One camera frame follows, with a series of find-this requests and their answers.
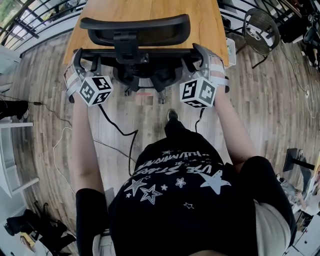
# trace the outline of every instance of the wooden tabletop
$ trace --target wooden tabletop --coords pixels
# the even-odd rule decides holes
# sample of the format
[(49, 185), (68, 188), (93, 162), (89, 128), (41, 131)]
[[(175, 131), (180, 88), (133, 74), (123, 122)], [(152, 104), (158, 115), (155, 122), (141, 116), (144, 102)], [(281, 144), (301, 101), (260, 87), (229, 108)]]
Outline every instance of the wooden tabletop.
[(192, 43), (207, 47), (229, 65), (225, 30), (216, 0), (88, 0), (72, 32), (63, 63), (69, 63), (75, 49), (107, 49), (94, 44), (86, 29), (80, 28), (84, 17), (100, 21), (143, 21), (188, 14), (189, 38), (182, 44), (157, 48), (193, 48)]

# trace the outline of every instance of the wicker chair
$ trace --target wicker chair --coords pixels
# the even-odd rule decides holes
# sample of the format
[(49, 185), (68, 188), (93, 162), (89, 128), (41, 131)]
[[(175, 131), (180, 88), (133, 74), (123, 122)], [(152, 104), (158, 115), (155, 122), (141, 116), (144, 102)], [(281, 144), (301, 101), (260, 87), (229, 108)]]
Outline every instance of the wicker chair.
[[(257, 8), (250, 9), (246, 12), (242, 27), (242, 34), (245, 39), (245, 44), (237, 50), (236, 54), (245, 46), (249, 45), (257, 53), (263, 56), (263, 60), (254, 65), (252, 67), (253, 69), (263, 63), (267, 59), (269, 53), (280, 42), (280, 33), (273, 18), (265, 11)], [(271, 39), (272, 37), (273, 44), (269, 46), (266, 39)]]

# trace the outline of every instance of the black stand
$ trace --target black stand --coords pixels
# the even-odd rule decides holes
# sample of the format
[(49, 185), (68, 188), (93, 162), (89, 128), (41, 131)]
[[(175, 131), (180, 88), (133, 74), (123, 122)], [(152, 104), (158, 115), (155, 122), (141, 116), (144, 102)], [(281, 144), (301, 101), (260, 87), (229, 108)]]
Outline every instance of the black stand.
[(288, 148), (287, 149), (283, 172), (291, 171), (294, 168), (294, 165), (302, 166), (302, 167), (308, 168), (313, 171), (315, 169), (315, 166), (313, 164), (298, 160), (297, 153), (298, 153), (297, 148)]

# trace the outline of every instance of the white star print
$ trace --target white star print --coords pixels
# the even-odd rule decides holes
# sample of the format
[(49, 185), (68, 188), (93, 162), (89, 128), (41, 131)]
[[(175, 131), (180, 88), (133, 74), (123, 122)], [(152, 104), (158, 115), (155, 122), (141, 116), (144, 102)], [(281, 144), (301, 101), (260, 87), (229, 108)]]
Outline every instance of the white star print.
[(211, 187), (217, 195), (220, 195), (222, 186), (231, 186), (228, 181), (221, 179), (222, 170), (218, 170), (212, 177), (204, 173), (199, 174), (205, 179), (205, 182), (200, 187)]
[(136, 192), (139, 187), (142, 187), (144, 185), (147, 185), (147, 183), (142, 182), (144, 178), (139, 179), (138, 181), (132, 180), (132, 184), (128, 186), (124, 191), (132, 190), (133, 196), (136, 195)]
[(168, 150), (168, 151), (162, 151), (162, 155), (170, 155), (171, 154), (171, 150)]
[(161, 189), (162, 189), (162, 190), (165, 190), (165, 191), (166, 191), (167, 188), (168, 188), (168, 187), (167, 187), (165, 184), (163, 184), (163, 185), (161, 186)]
[(182, 189), (183, 185), (186, 185), (187, 183), (184, 182), (185, 178), (177, 178), (176, 179), (176, 186), (179, 186), (180, 189)]
[(185, 203), (184, 204), (185, 207), (187, 207), (188, 209), (194, 209), (194, 207), (192, 206), (192, 203)]
[(155, 191), (155, 189), (156, 189), (156, 184), (154, 184), (149, 189), (146, 189), (144, 187), (140, 187), (140, 190), (143, 192), (143, 196), (142, 196), (140, 202), (142, 202), (144, 200), (149, 200), (149, 202), (154, 205), (155, 201), (156, 201), (156, 197), (162, 195), (162, 193)]

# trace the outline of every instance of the white cube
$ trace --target white cube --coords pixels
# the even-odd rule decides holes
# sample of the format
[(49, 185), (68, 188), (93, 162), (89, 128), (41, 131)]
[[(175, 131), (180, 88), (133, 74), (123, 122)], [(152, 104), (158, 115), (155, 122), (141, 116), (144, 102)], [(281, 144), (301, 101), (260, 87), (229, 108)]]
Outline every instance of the white cube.
[(214, 104), (217, 84), (204, 77), (180, 84), (180, 101), (194, 108), (210, 108)]
[(83, 80), (79, 93), (90, 107), (105, 102), (113, 90), (114, 87), (108, 75), (89, 76)]

